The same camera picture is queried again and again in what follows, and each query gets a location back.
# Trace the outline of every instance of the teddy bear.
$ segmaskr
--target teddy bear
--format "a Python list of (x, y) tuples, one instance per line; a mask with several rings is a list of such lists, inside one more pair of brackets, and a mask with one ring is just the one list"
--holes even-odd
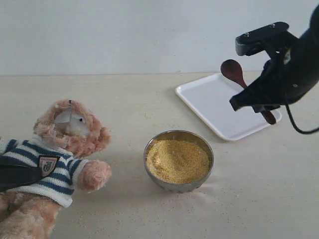
[(0, 239), (49, 239), (74, 190), (91, 193), (112, 176), (108, 163), (85, 159), (110, 140), (108, 129), (74, 100), (52, 104), (37, 119), (32, 138), (1, 138), (0, 165), (37, 168), (42, 178), (0, 193)]

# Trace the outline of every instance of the dark strap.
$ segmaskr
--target dark strap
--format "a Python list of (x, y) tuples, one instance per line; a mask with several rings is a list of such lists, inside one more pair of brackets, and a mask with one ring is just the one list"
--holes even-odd
[(0, 192), (43, 179), (41, 168), (0, 164)]

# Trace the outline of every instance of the table surface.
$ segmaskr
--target table surface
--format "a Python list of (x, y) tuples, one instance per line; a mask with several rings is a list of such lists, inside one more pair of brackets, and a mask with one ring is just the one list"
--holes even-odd
[[(82, 101), (111, 130), (112, 143), (89, 159), (110, 163), (113, 177), (98, 192), (75, 192), (54, 239), (318, 237), (319, 134), (295, 132), (281, 108), (278, 124), (240, 141), (221, 140), (174, 92), (211, 74), (0, 77), (1, 136), (29, 138), (37, 117), (63, 98)], [(303, 129), (319, 124), (318, 92), (292, 106)], [(197, 133), (214, 151), (212, 174), (194, 192), (165, 192), (144, 169), (145, 145), (170, 129)]]

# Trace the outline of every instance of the wooden spoon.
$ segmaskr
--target wooden spoon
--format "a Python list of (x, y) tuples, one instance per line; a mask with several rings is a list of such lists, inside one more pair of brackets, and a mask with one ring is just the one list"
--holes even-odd
[[(237, 83), (244, 89), (247, 88), (247, 85), (243, 78), (243, 70), (237, 61), (232, 59), (224, 61), (220, 66), (220, 71), (227, 79)], [(270, 111), (261, 111), (260, 113), (265, 118), (267, 123), (276, 123), (276, 118)]]

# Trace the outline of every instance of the robotic arm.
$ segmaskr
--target robotic arm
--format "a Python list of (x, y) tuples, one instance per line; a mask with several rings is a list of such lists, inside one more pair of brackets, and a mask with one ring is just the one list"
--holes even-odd
[(310, 18), (310, 26), (297, 38), (284, 22), (258, 28), (236, 37), (236, 53), (251, 56), (266, 51), (270, 57), (261, 75), (230, 99), (235, 111), (251, 106), (254, 112), (286, 106), (296, 131), (311, 134), (319, 128), (302, 131), (291, 115), (289, 105), (299, 101), (319, 80), (319, 5)]

